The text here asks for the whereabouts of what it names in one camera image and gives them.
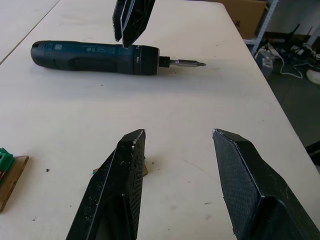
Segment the cordless screwdriver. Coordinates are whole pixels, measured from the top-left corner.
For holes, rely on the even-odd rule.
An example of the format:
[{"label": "cordless screwdriver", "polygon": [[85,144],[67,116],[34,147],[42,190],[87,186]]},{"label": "cordless screwdriver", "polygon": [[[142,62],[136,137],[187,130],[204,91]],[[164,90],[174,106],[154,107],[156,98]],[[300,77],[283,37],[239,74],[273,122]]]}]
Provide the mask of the cordless screwdriver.
[{"label": "cordless screwdriver", "polygon": [[32,45],[32,60],[39,66],[69,71],[99,71],[133,75],[155,75],[158,67],[205,66],[194,60],[172,60],[159,56],[152,46],[99,44],[77,41],[37,41]]}]

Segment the wall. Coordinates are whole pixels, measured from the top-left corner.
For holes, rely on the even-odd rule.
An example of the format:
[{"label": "wall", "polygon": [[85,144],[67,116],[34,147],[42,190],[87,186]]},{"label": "wall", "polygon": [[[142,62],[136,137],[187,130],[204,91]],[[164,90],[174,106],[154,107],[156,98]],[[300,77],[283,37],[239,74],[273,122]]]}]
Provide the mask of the wall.
[{"label": "wall", "polygon": [[268,32],[290,33],[300,24],[296,34],[311,34],[320,24],[320,0],[279,0],[274,11]]}]

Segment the cardboard box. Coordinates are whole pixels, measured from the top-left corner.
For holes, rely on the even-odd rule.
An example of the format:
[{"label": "cardboard box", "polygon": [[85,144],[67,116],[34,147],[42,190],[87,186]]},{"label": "cardboard box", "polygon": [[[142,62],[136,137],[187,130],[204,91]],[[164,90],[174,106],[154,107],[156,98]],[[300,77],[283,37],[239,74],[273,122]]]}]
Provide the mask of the cardboard box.
[{"label": "cardboard box", "polygon": [[258,24],[262,18],[267,1],[264,0],[206,0],[222,3],[230,15],[234,25],[243,39],[255,36]]}]

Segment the white table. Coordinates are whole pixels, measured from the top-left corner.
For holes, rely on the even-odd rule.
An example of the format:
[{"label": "white table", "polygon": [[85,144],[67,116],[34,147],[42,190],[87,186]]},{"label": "white table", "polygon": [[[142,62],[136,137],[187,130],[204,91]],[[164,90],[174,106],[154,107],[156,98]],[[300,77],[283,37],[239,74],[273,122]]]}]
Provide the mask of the white table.
[{"label": "white table", "polygon": [[139,128],[149,169],[139,240],[236,239],[213,128],[252,141],[319,227],[320,176],[221,4],[157,0],[136,42],[206,67],[133,76],[33,63],[35,41],[115,43],[114,6],[61,0],[0,66],[0,145],[32,157],[0,216],[1,239],[65,239],[92,170]]},{"label": "white table", "polygon": [[59,0],[0,1],[0,64]]}]

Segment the floor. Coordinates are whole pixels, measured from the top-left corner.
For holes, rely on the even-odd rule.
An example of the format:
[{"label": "floor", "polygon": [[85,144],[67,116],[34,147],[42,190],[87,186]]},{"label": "floor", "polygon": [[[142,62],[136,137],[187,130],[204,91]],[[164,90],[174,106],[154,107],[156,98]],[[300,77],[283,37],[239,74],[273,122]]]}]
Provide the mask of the floor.
[{"label": "floor", "polygon": [[[303,79],[280,74],[281,64],[274,63],[268,77],[275,97],[302,144],[307,147],[320,141],[320,85],[311,83],[305,74]],[[295,73],[290,66],[283,72]]]}]

